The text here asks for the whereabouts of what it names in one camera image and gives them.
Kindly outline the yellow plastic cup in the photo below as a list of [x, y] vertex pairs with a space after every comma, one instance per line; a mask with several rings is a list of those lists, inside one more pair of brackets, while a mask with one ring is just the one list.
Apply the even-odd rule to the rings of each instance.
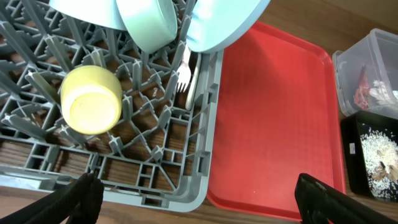
[[75, 68], [61, 85], [62, 116], [79, 133], [105, 133], [121, 117], [122, 95], [118, 78], [108, 69], [96, 65]]

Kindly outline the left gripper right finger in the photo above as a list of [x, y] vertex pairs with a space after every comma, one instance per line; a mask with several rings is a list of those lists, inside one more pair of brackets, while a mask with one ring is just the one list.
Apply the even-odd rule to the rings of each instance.
[[298, 177], [295, 200], [305, 224], [397, 224], [306, 173]]

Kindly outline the rice and food scraps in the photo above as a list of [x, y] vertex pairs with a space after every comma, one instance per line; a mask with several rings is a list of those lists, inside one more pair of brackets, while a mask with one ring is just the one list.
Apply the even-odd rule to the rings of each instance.
[[387, 128], [364, 125], [360, 140], [371, 195], [397, 202], [397, 134]]

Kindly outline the large light blue plate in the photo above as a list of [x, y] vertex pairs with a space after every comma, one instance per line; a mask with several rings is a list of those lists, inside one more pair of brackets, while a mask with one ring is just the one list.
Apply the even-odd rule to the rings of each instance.
[[188, 48], [215, 53], [237, 41], [258, 20], [270, 0], [198, 0], [187, 31]]

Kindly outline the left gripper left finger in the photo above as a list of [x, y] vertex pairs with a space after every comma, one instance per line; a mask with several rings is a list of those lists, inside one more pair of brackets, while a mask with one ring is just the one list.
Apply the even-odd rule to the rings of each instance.
[[40, 200], [1, 218], [1, 224], [95, 224], [103, 203], [104, 185], [84, 173], [76, 181]]

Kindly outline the light green bowl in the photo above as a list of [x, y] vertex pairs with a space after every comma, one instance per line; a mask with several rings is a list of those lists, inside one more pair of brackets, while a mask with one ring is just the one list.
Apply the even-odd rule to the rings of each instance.
[[129, 35], [145, 53], [175, 40], [178, 26], [172, 0], [117, 0], [116, 4]]

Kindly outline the white plastic spoon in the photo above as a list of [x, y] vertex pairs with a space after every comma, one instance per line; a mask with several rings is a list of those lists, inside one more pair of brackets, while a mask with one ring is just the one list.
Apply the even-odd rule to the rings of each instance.
[[201, 58], [202, 55], [201, 53], [198, 54], [198, 58], [197, 58], [197, 64], [193, 73], [193, 77], [192, 77], [192, 81], [190, 84], [190, 88], [188, 91], [188, 95], [187, 95], [187, 100], [186, 100], [186, 104], [185, 104], [185, 109], [187, 111], [190, 111], [192, 106], [193, 106], [193, 99], [195, 96], [195, 89], [197, 87], [197, 80], [198, 80], [198, 76], [199, 76], [199, 72], [200, 72], [200, 67], [201, 67]]

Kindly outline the red snack wrapper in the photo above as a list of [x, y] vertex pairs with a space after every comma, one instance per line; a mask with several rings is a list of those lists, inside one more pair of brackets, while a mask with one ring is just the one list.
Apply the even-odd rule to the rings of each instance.
[[360, 71], [358, 88], [354, 94], [354, 103], [359, 108], [366, 110], [369, 108], [370, 87], [366, 75], [366, 65], [363, 65]]

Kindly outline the small light blue plate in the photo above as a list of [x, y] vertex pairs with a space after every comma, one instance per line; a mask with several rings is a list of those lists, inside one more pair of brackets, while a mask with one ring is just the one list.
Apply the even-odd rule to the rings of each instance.
[[63, 14], [85, 22], [126, 30], [116, 0], [50, 0], [49, 5]]

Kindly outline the white plastic fork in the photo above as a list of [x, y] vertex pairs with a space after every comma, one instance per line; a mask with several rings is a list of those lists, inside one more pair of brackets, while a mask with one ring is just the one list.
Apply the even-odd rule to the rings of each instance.
[[189, 61], [191, 56], [191, 50], [189, 49], [188, 45], [185, 45], [182, 60], [180, 65], [177, 69], [178, 72], [178, 81], [176, 86], [177, 93], [183, 93], [186, 91], [187, 86], [189, 84], [192, 72], [189, 67]]

